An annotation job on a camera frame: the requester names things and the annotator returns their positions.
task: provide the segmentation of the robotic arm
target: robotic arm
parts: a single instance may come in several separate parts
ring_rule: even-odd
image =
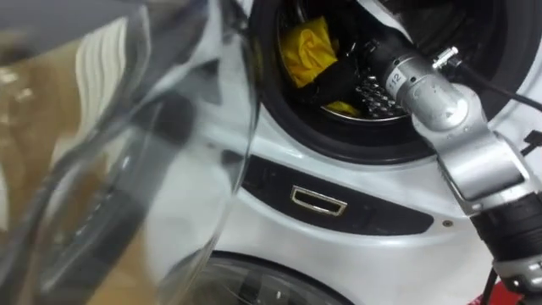
[[[524,304],[542,304],[542,184],[521,153],[488,127],[478,95],[451,84],[398,30],[357,9],[359,60],[412,115],[462,210],[494,257],[494,270]]]

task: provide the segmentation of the black panel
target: black panel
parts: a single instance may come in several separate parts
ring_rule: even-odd
[[[291,199],[294,187],[315,191],[346,202],[341,215],[334,216],[305,208]],[[392,202],[337,186],[260,157],[252,157],[243,187],[270,207],[310,225],[366,236],[404,236],[424,233],[433,217]],[[311,196],[298,197],[305,202]],[[312,197],[309,203],[338,212],[340,206]]]

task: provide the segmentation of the washing machine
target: washing machine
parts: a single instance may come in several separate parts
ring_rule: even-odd
[[[542,100],[539,1],[359,2],[428,55],[453,44],[493,83]],[[281,18],[317,17],[319,3],[243,3],[262,108],[243,187],[200,281],[221,283],[232,303],[467,304],[484,289],[491,256],[409,118],[348,125],[289,96]],[[539,114],[449,77],[478,91],[491,127],[528,147],[542,174],[531,141]]]

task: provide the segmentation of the yellow laundry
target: yellow laundry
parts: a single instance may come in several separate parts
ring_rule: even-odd
[[[282,38],[280,48],[286,69],[298,88],[314,81],[337,61],[324,17],[299,25],[288,32]],[[340,101],[331,103],[326,108],[350,116],[359,116],[359,110]]]

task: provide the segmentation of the clear plastic sheet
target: clear plastic sheet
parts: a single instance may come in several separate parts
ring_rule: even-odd
[[[63,22],[63,0],[32,18],[28,2],[0,4],[31,21],[0,29],[2,304],[180,303],[255,128],[243,13],[219,0],[71,2]],[[100,21],[44,39],[74,14]],[[41,18],[57,29],[33,28]],[[172,274],[179,258],[188,267]]]

